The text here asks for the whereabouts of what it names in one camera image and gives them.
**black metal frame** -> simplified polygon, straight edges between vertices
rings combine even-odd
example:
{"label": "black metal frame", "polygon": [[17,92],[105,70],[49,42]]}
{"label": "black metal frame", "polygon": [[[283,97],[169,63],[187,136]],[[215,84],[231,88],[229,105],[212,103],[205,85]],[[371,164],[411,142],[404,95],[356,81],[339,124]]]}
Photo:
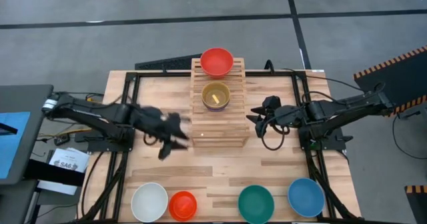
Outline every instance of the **black metal frame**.
{"label": "black metal frame", "polygon": [[[264,69],[268,70],[268,71],[247,71],[246,77],[290,77],[292,80],[292,88],[294,90],[296,105],[297,106],[302,105],[300,90],[298,87],[298,78],[300,78],[300,80],[302,82],[302,87],[303,87],[304,92],[308,92],[309,87],[308,87],[307,79],[301,78],[301,77],[306,76],[305,71],[275,71],[274,67],[272,65],[269,65],[269,63],[266,64]],[[144,77],[190,77],[190,76],[191,76],[190,71],[174,71],[174,72],[159,71],[159,72],[152,72],[152,73],[128,72],[128,73],[126,73],[126,78],[125,78],[125,83],[124,83],[124,87],[123,87],[123,94],[122,94],[121,102],[126,103],[127,95],[129,93],[131,83],[133,82],[133,93],[132,93],[132,97],[131,97],[131,103],[136,104],[141,78],[144,78]],[[326,171],[326,165],[325,165],[325,161],[324,161],[323,152],[322,152],[322,150],[317,150],[316,153],[317,153],[318,163],[319,163],[319,167],[320,167],[320,174],[324,178],[324,181],[329,185],[328,173]],[[309,160],[312,160],[311,153],[309,151],[308,152],[306,151],[305,154],[306,154],[307,164],[309,165],[309,163],[310,163]],[[124,160],[125,163],[127,163],[128,155],[129,155],[128,152],[125,152],[122,154],[122,159],[125,159]],[[117,152],[111,153],[108,172],[107,172],[107,178],[105,180],[106,184],[108,184],[111,181],[111,178],[113,177],[116,159],[117,159]],[[124,167],[124,172],[122,173],[122,176],[120,177],[120,180],[118,181],[117,192],[115,194],[113,219],[116,219],[116,220],[118,220],[119,212],[120,212],[121,196],[123,193],[123,184],[124,184],[124,178],[125,178],[125,168],[126,168],[126,166]],[[311,172],[309,172],[309,174],[310,174],[310,179],[316,180],[314,175],[311,174]],[[335,208],[332,205],[332,202],[328,197],[326,197],[326,204],[328,206],[328,211],[329,211],[330,217],[335,219],[336,218]],[[101,208],[101,215],[99,216],[100,219],[106,218],[107,205],[108,205],[108,201],[104,202],[104,204]],[[319,217],[320,218],[323,217],[322,213],[320,213],[318,215],[318,218]]]}

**wooden tabletop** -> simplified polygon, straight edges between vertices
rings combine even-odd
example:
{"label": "wooden tabletop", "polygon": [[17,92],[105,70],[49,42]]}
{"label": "wooden tabletop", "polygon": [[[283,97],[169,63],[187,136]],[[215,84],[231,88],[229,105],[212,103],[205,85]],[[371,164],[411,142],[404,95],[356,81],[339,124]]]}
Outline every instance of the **wooden tabletop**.
{"label": "wooden tabletop", "polygon": [[[307,71],[307,74],[325,76],[323,72]],[[121,95],[125,75],[126,71],[110,72],[104,103],[114,101]],[[310,91],[330,93],[326,80],[309,78],[308,84]],[[189,85],[189,77],[144,77],[137,102],[140,105],[159,107],[163,112],[177,111],[188,116]],[[296,104],[289,77],[246,77],[246,88],[248,113],[270,95],[280,97],[282,105]],[[312,95],[312,99],[321,98],[319,95]],[[256,137],[252,123],[250,127],[250,138],[245,147],[190,147],[188,151],[172,152],[164,161],[157,158],[159,145],[144,145],[142,133],[137,132],[133,151],[127,162],[119,222],[137,221],[131,212],[131,198],[135,190],[147,182],[163,185],[169,198],[178,191],[193,193],[197,199],[197,213],[191,221],[243,221],[237,209],[238,195],[244,187],[253,184],[263,185],[274,196],[275,210],[270,221],[312,220],[296,214],[286,196],[288,186],[294,179],[308,177],[306,158],[300,149],[297,130],[291,130],[281,149],[269,151]],[[189,124],[183,125],[182,129],[191,134]],[[280,139],[281,135],[268,127],[266,143],[275,147]],[[91,156],[88,170],[97,156],[98,153]],[[331,188],[353,214],[360,215],[347,161],[336,151],[324,151],[324,156]],[[103,191],[109,159],[110,153],[105,153],[92,173],[85,197],[86,212]],[[107,217],[111,217],[113,213],[115,190],[112,193]],[[167,210],[159,221],[174,219]]]}

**yellow bowl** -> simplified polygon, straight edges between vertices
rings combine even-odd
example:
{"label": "yellow bowl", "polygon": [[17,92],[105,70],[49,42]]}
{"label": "yellow bowl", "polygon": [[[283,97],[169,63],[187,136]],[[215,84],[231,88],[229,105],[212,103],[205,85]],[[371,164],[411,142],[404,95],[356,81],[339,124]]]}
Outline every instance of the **yellow bowl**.
{"label": "yellow bowl", "polygon": [[230,102],[230,89],[221,81],[212,81],[201,90],[201,100],[210,111],[222,111]]}

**wooden slatted rack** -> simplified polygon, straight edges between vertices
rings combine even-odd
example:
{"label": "wooden slatted rack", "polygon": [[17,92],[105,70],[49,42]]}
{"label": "wooden slatted rack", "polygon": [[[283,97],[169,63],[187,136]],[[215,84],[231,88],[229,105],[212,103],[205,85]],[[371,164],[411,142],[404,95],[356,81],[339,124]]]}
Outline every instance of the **wooden slatted rack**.
{"label": "wooden slatted rack", "polygon": [[233,69],[218,81],[230,88],[230,102],[220,112],[209,111],[201,101],[201,90],[209,82],[200,59],[191,62],[191,138],[194,147],[243,147],[249,137],[246,121],[246,80],[243,58],[234,58]]}

